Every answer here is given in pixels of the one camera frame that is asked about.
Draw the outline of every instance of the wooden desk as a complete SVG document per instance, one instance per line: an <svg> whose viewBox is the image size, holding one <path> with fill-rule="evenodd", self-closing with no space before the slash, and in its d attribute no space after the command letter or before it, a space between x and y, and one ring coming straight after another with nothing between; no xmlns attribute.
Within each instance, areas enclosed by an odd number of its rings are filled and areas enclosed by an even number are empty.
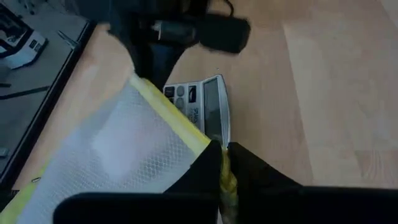
<svg viewBox="0 0 398 224"><path fill-rule="evenodd" d="M237 56L187 50L169 82L222 73L232 140L308 185L398 187L398 3L394 0L235 0L248 17ZM228 11L220 0L212 8ZM14 188L132 72L97 27Z"/></svg>

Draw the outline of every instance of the mesh bag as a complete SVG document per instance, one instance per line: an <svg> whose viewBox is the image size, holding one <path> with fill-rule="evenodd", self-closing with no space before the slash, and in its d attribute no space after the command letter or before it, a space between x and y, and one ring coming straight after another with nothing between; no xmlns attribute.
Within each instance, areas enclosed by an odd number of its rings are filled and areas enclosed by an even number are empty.
<svg viewBox="0 0 398 224"><path fill-rule="evenodd" d="M164 192L195 158L127 84L66 138L18 223L51 223L56 206L78 193Z"/></svg>

